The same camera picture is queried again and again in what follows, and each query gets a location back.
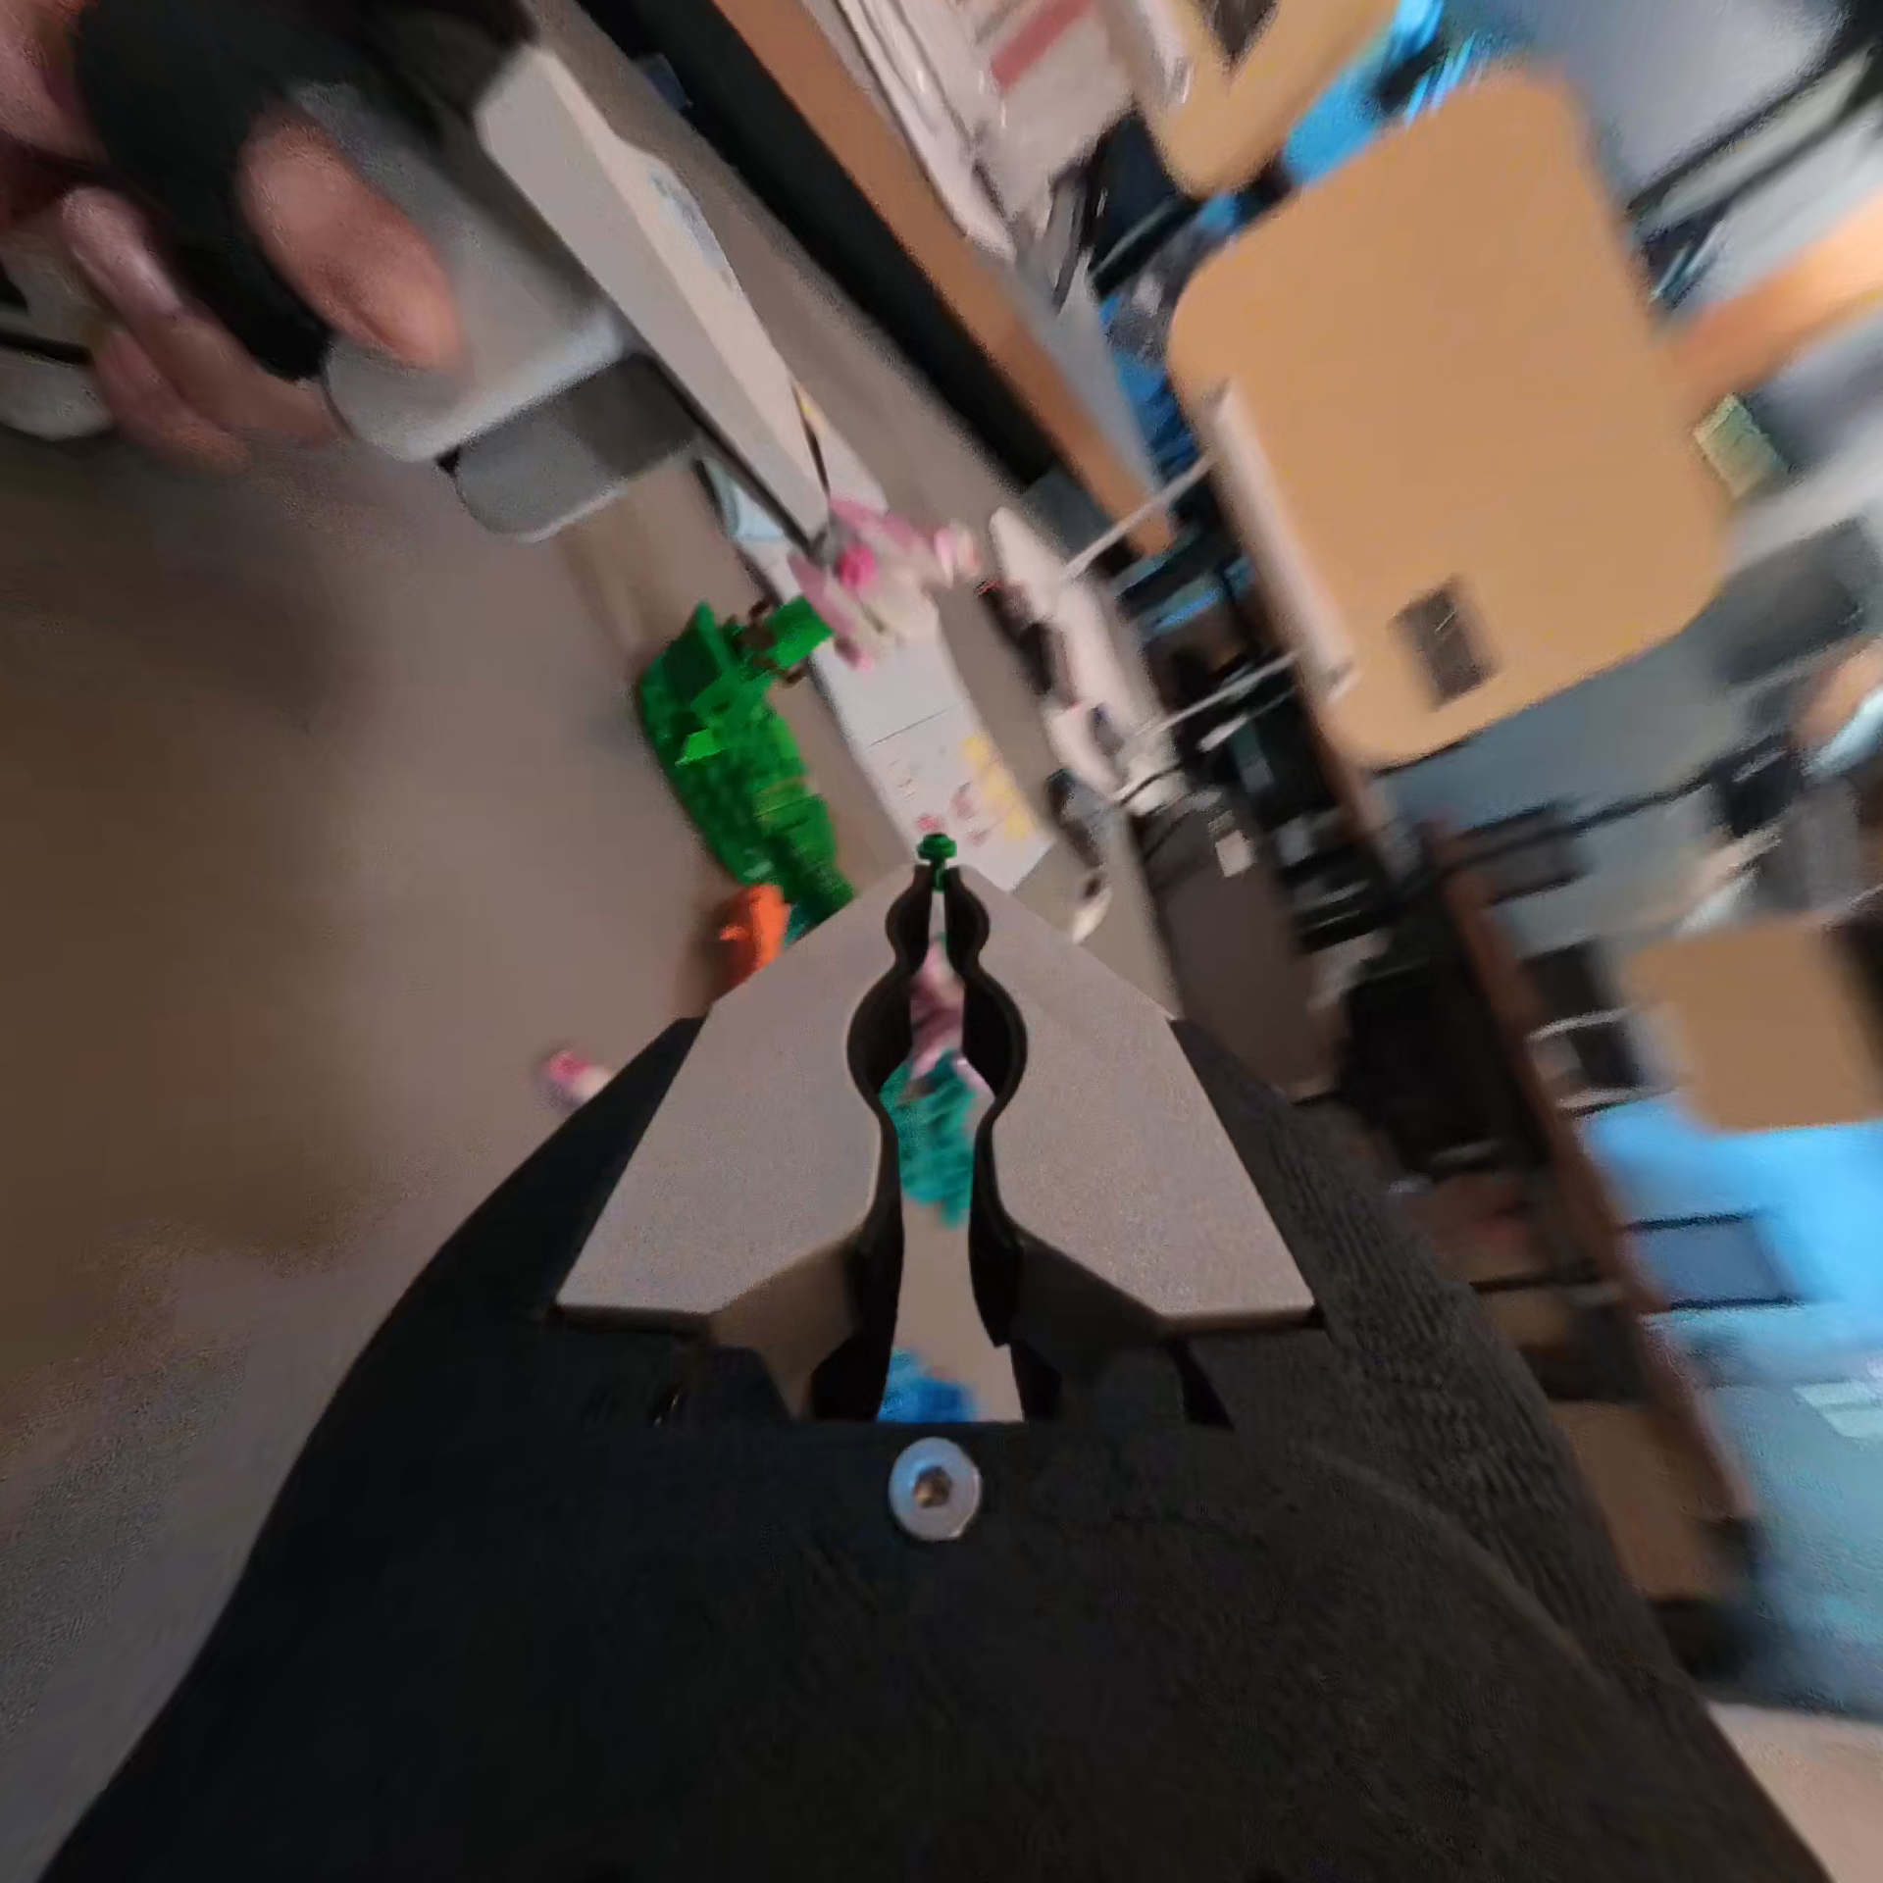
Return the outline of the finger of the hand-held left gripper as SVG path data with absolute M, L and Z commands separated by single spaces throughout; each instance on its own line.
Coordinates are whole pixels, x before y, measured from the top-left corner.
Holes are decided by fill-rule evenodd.
M 797 379 L 680 174 L 628 144 L 552 51 L 515 51 L 476 103 L 476 140 L 601 300 L 733 456 L 770 510 L 815 545 L 831 489 Z

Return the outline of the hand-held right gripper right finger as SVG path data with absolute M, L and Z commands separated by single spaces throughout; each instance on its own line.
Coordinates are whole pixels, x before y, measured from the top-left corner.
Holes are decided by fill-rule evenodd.
M 1314 1290 L 1170 1009 L 967 866 L 943 908 L 989 1091 L 972 1281 L 1022 1414 L 1080 1414 L 1121 1356 L 1309 1328 Z

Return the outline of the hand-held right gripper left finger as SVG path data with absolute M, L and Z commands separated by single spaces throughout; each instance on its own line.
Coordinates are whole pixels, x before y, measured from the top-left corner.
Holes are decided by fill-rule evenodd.
M 695 1030 L 569 1275 L 563 1315 L 756 1350 L 788 1410 L 875 1420 L 902 1281 L 919 869 L 867 887 Z

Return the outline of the pink lego petal assembly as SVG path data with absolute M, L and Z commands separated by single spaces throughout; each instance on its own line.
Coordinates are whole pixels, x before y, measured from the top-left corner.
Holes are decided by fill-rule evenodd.
M 855 592 L 887 578 L 947 588 L 982 577 L 977 533 L 962 522 L 917 524 L 857 499 L 831 499 L 831 567 Z

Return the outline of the pile of teal lego pieces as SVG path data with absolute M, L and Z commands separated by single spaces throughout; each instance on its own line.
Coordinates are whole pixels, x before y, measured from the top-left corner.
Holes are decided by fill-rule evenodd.
M 882 1085 L 884 1115 L 901 1143 L 901 1186 L 910 1203 L 963 1229 L 974 1196 L 974 1140 L 982 1085 L 957 1046 L 930 1063 L 908 1060 Z

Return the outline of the pile of green lego pieces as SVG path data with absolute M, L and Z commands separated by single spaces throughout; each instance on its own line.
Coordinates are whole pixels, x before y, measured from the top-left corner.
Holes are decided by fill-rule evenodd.
M 716 861 L 742 887 L 774 887 L 806 925 L 834 920 L 855 887 L 771 691 L 797 683 L 831 637 L 806 598 L 748 617 L 697 606 L 633 687 L 648 743 Z

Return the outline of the pink lego flower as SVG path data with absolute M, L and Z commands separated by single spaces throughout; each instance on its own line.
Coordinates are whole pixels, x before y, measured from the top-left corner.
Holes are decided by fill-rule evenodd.
M 805 561 L 792 563 L 792 577 L 805 603 L 831 626 L 837 656 L 850 670 L 872 670 L 902 646 L 936 639 L 938 606 L 923 584 L 877 577 L 857 592 L 837 574 Z

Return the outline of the lego instruction booklet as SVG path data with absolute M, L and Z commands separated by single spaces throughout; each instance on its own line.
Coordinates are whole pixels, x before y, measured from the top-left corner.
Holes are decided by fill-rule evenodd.
M 845 497 L 893 510 L 857 450 L 831 427 L 805 386 L 797 386 L 797 403 L 831 499 Z M 831 529 L 815 550 L 801 550 L 788 542 L 788 529 L 740 481 L 716 470 L 712 489 L 733 547 L 774 603 L 805 598 L 792 577 L 794 561 L 834 574 Z M 930 588 L 936 606 L 951 592 L 977 598 L 980 578 Z M 815 653 L 815 680 L 884 813 L 908 841 L 943 830 L 954 838 L 962 859 L 1002 889 L 1018 887 L 1045 861 L 1049 832 L 957 673 L 946 644 L 943 612 L 932 644 L 902 646 L 872 670 L 850 670 L 831 637 Z

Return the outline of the person's left hand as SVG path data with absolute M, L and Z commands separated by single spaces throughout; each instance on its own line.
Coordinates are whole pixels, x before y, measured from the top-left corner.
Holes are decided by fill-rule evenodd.
M 316 384 L 268 373 L 169 269 L 143 206 L 109 166 L 70 85 L 79 3 L 2 3 L 2 224 L 92 308 L 89 433 L 242 466 L 254 440 L 326 444 L 338 413 Z M 308 116 L 278 104 L 242 153 L 236 206 L 278 278 L 338 334 L 409 368 L 461 352 L 452 282 L 405 211 L 358 177 Z

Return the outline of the brown office desk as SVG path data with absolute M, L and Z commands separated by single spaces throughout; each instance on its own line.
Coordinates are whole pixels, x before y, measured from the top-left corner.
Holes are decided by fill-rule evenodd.
M 1151 499 L 1161 474 L 1124 403 L 1085 288 L 1062 308 L 980 248 L 896 126 L 844 3 L 580 3 L 660 103 L 672 156 L 728 251 L 818 284 L 884 345 L 936 424 L 1083 547 Z

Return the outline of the wooden back chair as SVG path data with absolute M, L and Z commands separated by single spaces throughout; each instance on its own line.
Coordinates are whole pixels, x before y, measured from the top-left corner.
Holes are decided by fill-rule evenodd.
M 1880 1123 L 1880 905 L 1663 937 L 1625 960 L 1621 989 L 1710 1130 Z
M 1144 3 L 1161 77 L 1144 117 L 1166 174 L 1211 198 L 1257 180 L 1398 3 Z
M 1195 269 L 1166 373 L 1361 768 L 1701 617 L 1725 497 L 1576 96 L 1500 66 Z

